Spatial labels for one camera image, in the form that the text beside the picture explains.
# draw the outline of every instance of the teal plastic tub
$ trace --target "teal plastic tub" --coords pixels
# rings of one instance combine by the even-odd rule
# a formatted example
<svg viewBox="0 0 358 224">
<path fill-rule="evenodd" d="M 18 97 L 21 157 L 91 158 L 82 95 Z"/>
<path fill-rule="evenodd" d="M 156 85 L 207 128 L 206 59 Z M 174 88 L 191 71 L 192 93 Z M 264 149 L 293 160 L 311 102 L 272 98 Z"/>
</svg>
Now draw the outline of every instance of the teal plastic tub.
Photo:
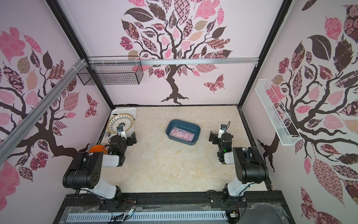
<svg viewBox="0 0 358 224">
<path fill-rule="evenodd" d="M 188 142 L 188 141 L 185 141 L 185 140 L 170 136 L 170 132 L 172 131 L 172 129 L 174 127 L 177 127 L 177 128 L 183 129 L 183 130 L 185 130 L 187 132 L 191 132 L 191 133 L 195 134 L 193 140 L 191 142 Z M 168 138 L 171 139 L 171 140 L 174 140 L 174 141 L 181 142 L 181 143 L 184 143 L 184 144 L 192 146 L 192 145 L 195 145 L 195 143 L 197 142 L 197 140 L 199 138 L 200 127 L 198 125 L 196 125 L 196 124 L 193 124 L 193 123 L 189 123 L 189 122 L 186 122 L 186 121 L 183 121 L 183 120 L 174 119 L 174 120 L 169 122 L 168 127 L 165 130 L 165 133 L 168 136 Z"/>
</svg>

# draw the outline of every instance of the black wire basket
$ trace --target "black wire basket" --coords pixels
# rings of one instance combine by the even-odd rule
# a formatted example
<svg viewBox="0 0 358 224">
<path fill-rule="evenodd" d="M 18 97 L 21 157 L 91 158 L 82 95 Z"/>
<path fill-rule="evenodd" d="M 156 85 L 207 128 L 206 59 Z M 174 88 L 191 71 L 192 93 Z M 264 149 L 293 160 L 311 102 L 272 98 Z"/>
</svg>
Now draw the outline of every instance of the black wire basket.
<svg viewBox="0 0 358 224">
<path fill-rule="evenodd" d="M 143 78 L 140 59 L 126 63 L 117 63 L 114 60 L 90 61 L 89 64 L 102 85 L 139 85 Z M 87 67 L 81 69 L 77 74 L 83 85 L 95 85 Z"/>
</svg>

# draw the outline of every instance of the beige table surface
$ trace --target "beige table surface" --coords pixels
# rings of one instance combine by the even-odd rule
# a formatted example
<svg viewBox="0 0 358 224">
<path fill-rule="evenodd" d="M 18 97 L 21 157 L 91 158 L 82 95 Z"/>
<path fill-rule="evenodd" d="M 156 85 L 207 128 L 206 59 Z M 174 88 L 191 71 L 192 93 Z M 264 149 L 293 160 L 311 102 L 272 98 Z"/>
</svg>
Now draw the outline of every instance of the beige table surface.
<svg viewBox="0 0 358 224">
<path fill-rule="evenodd" d="M 122 192 L 221 191 L 235 177 L 234 165 L 223 165 L 217 158 L 218 146 L 209 142 L 212 130 L 231 121 L 228 132 L 233 147 L 249 147 L 236 106 L 138 107 L 135 133 L 137 144 L 128 146 L 121 167 L 104 167 L 101 178 L 117 185 Z M 165 129 L 173 119 L 197 124 L 201 133 L 189 146 L 168 139 Z M 265 183 L 250 191 L 267 190 Z"/>
</svg>

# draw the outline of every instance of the white cable tray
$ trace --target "white cable tray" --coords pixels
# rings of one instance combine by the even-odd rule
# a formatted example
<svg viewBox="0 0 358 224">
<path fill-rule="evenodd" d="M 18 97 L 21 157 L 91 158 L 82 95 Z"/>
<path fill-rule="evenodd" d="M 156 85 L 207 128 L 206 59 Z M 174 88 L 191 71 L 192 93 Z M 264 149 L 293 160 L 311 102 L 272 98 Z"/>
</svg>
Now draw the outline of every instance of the white cable tray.
<svg viewBox="0 0 358 224">
<path fill-rule="evenodd" d="M 266 90 L 270 90 L 274 93 L 274 95 L 270 98 L 267 93 Z M 285 106 L 282 104 L 282 102 L 280 100 L 278 100 L 278 103 L 281 104 L 281 108 L 284 109 L 284 113 L 285 114 L 283 116 L 283 118 L 281 118 L 281 116 L 279 115 L 279 113 L 277 112 L 274 104 L 272 103 L 272 99 L 275 99 L 278 96 L 276 95 L 275 91 L 273 90 L 273 88 L 271 87 L 270 83 L 268 82 L 267 79 L 259 79 L 257 82 L 257 85 L 255 87 L 255 91 L 258 95 L 258 97 L 260 98 L 263 107 L 265 108 L 268 117 L 271 120 L 272 125 L 274 126 L 274 129 L 276 130 L 277 136 L 280 139 L 280 142 L 283 146 L 292 146 L 294 145 L 296 142 L 298 142 L 299 140 L 302 139 L 300 133 L 298 132 L 295 124 L 292 122 L 289 113 L 287 113 Z M 285 126 L 284 121 L 289 122 L 290 124 L 292 124 L 297 133 L 290 133 L 287 129 L 287 127 Z"/>
<path fill-rule="evenodd" d="M 110 222 L 123 213 L 69 213 L 67 223 Z M 126 221 L 227 220 L 225 211 L 135 212 Z"/>
</svg>

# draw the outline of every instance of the butterfly decal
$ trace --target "butterfly decal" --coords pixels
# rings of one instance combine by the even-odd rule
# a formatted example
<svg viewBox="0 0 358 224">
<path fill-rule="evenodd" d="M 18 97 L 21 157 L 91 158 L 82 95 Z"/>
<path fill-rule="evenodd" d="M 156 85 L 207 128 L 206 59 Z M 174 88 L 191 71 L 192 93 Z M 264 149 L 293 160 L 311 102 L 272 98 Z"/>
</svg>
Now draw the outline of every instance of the butterfly decal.
<svg viewBox="0 0 358 224">
<path fill-rule="evenodd" d="M 86 114 L 84 115 L 85 118 L 91 115 L 95 116 L 97 114 L 97 110 L 95 109 L 95 107 L 97 107 L 98 103 L 94 99 L 92 99 L 92 97 L 89 94 L 87 94 L 87 101 L 90 108 L 86 111 Z"/>
<path fill-rule="evenodd" d="M 217 88 L 219 88 L 219 89 L 224 88 L 223 80 L 224 80 L 224 74 L 222 74 L 221 76 L 219 76 L 219 77 L 216 79 L 216 82 L 215 82 L 215 83 L 206 82 L 206 83 L 204 83 L 204 86 L 210 88 L 210 90 L 215 93 L 215 91 L 217 90 Z"/>
</svg>

